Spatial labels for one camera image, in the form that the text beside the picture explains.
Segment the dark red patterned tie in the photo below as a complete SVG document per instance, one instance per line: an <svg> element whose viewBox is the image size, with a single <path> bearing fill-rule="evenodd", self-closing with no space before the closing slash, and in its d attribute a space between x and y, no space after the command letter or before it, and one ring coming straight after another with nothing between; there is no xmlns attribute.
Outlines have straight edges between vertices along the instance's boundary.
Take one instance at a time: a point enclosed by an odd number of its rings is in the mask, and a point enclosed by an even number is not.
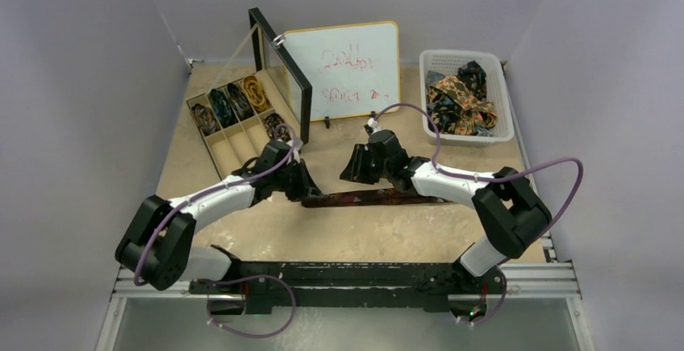
<svg viewBox="0 0 684 351"><path fill-rule="evenodd" d="M443 198L421 195L414 190L402 192L394 188L337 192L312 196L301 201L301 205L306 208L399 206L437 203L449 203L449 201Z"/></svg>

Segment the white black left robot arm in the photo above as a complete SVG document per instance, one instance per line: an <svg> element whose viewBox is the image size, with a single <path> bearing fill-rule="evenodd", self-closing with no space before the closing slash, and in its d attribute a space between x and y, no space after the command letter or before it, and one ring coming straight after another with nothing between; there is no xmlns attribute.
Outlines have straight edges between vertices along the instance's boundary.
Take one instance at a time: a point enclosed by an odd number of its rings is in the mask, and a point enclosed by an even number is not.
<svg viewBox="0 0 684 351"><path fill-rule="evenodd" d="M240 285L237 258L218 246L194 248L194 236L275 192L291 202L323 193L298 149L278 140L213 186L171 199L147 197L119 242L115 260L133 273L136 286L166 290L179 280L202 280L229 294Z"/></svg>

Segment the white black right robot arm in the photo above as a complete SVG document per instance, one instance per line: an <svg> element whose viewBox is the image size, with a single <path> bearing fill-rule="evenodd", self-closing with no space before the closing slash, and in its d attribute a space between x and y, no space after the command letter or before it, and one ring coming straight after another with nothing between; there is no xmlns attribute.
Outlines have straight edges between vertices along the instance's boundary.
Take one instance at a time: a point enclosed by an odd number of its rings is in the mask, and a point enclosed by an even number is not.
<svg viewBox="0 0 684 351"><path fill-rule="evenodd" d="M411 156L390 130L355 144L340 174L347 182L376 184L382 179L400 192L441 198L474 209L485 235L455 261L453 281L464 292L480 286L485 273L506 259L520 257L550 225L548 208L529 180L511 167L475 173Z"/></svg>

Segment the beige compartment tie box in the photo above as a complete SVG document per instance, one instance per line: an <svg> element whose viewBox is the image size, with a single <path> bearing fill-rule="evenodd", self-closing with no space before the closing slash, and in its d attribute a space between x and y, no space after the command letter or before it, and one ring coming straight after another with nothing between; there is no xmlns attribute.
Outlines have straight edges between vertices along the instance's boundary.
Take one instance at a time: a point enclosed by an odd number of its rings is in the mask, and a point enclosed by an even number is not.
<svg viewBox="0 0 684 351"><path fill-rule="evenodd" d="M291 140L289 124L304 143L291 90L298 86L284 66L261 71L230 68L189 98L190 118L220 178L256 157L270 140Z"/></svg>

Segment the yellow framed whiteboard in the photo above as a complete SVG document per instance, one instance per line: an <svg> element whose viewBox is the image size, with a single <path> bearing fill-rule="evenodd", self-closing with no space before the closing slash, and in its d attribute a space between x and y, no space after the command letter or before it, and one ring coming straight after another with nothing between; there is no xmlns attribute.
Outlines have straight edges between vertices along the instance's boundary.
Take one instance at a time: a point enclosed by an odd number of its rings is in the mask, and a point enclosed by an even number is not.
<svg viewBox="0 0 684 351"><path fill-rule="evenodd" d="M321 121L379 112L400 102L399 30L394 21L292 30L284 47L312 86L305 94L289 75L298 120Z"/></svg>

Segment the rolled grey tie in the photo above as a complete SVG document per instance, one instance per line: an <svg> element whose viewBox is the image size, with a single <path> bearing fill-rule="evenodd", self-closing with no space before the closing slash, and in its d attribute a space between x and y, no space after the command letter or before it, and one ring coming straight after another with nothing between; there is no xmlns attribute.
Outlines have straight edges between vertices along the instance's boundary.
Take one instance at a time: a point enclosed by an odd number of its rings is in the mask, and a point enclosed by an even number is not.
<svg viewBox="0 0 684 351"><path fill-rule="evenodd" d="M228 83L226 88L228 100L239 120L244 121L254 116L254 111L240 88L234 83Z"/></svg>

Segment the rolled blue tie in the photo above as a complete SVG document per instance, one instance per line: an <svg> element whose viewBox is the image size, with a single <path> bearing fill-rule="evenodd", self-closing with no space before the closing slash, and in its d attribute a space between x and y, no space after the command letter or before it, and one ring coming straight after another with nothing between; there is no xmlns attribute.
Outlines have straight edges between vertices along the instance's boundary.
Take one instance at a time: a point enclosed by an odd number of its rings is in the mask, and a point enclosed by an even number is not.
<svg viewBox="0 0 684 351"><path fill-rule="evenodd" d="M227 95L222 90L212 89L209 93L209 101L216 114L217 120L223 128L238 123L238 119L232 110Z"/></svg>

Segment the rolled yellow tie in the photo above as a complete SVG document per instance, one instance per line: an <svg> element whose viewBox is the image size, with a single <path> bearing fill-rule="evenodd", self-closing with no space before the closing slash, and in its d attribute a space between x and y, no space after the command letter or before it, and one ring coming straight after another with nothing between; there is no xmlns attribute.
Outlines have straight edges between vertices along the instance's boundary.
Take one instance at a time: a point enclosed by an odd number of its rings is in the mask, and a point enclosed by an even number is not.
<svg viewBox="0 0 684 351"><path fill-rule="evenodd" d="M242 80L242 87L246 97L257 113L267 111L269 109L269 100L265 91L254 75L245 77Z"/></svg>

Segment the rolled brown striped tie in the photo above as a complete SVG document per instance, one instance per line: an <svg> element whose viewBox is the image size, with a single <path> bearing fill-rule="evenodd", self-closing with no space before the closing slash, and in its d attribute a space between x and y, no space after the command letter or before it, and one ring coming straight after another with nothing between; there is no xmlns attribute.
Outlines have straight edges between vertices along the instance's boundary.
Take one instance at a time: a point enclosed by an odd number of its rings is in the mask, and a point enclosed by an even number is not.
<svg viewBox="0 0 684 351"><path fill-rule="evenodd" d="M219 122L209 107L196 103L190 110L195 124L204 136L210 136L220 129Z"/></svg>

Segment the orange floral tie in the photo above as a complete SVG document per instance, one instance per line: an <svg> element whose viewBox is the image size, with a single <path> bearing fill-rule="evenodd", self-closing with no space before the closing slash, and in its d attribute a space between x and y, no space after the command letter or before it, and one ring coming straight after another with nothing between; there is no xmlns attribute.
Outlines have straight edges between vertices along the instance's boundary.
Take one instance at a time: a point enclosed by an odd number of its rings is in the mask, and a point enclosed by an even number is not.
<svg viewBox="0 0 684 351"><path fill-rule="evenodd" d="M458 76L448 76L427 86L427 107L441 134L479 136L498 124L498 112L487 99L476 99Z"/></svg>

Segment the white plastic basket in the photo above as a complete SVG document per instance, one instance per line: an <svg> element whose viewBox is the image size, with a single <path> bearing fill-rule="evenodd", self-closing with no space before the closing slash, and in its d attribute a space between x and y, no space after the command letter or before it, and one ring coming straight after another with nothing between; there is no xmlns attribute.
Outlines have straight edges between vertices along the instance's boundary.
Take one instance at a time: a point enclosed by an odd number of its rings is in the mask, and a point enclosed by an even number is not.
<svg viewBox="0 0 684 351"><path fill-rule="evenodd" d="M423 129L432 143L487 147L514 138L503 66L495 55L425 50L419 67Z"/></svg>

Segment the black tie box lid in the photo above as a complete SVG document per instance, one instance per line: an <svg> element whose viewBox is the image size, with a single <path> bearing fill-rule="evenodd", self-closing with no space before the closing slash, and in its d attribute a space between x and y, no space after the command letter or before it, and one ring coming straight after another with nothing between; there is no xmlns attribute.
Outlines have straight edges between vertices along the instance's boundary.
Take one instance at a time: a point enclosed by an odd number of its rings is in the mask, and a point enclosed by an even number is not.
<svg viewBox="0 0 684 351"><path fill-rule="evenodd" d="M300 140L307 144L313 86L286 48L285 36L275 32L261 10L257 7L249 9L248 20L256 71L266 79L262 83L264 88L275 96L270 102L283 119L295 127Z"/></svg>

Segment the dark blue patterned tie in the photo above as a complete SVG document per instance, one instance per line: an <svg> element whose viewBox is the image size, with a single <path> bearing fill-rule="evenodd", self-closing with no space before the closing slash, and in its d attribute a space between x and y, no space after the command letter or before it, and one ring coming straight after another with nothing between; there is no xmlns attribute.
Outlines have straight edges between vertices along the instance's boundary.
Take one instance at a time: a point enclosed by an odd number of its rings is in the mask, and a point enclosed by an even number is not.
<svg viewBox="0 0 684 351"><path fill-rule="evenodd" d="M476 61L469 61L466 65L461 66L457 70L457 76L476 99L486 100L486 72Z"/></svg>

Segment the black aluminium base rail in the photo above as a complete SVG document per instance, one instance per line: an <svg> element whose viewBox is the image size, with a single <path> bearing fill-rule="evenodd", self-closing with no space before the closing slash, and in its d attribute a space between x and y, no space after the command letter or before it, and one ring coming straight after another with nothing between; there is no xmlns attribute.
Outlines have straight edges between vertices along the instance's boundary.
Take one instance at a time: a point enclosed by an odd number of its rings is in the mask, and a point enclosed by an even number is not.
<svg viewBox="0 0 684 351"><path fill-rule="evenodd" d="M166 290L135 286L121 270L116 298L187 298L228 303L248 315L275 307L416 308L478 318L500 299L569 299L580 295L572 265L506 264L481 278L457 271L448 262L282 262L244 261L235 284L177 281Z"/></svg>

